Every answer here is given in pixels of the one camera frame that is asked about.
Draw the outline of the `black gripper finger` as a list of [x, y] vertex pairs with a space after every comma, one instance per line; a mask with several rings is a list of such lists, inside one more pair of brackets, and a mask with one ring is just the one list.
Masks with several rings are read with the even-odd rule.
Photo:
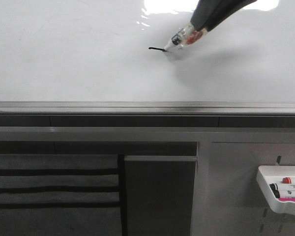
[[210, 32], [232, 14], [254, 2], [256, 0], [222, 0], [210, 15], [204, 28]]
[[222, 0], [200, 0], [193, 12], [190, 23], [200, 31], [218, 18]]

